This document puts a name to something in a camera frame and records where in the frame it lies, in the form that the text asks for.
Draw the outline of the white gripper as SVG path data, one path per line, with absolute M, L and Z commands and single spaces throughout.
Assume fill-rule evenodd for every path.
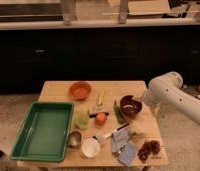
M 143 92 L 141 100 L 149 107 L 157 105 L 157 98 L 149 90 Z

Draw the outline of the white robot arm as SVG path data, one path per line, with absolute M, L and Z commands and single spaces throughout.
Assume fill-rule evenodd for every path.
M 178 72 L 168 72 L 150 80 L 141 100 L 148 106 L 166 102 L 200 126 L 200 100 L 182 91 L 182 86 L 182 76 Z

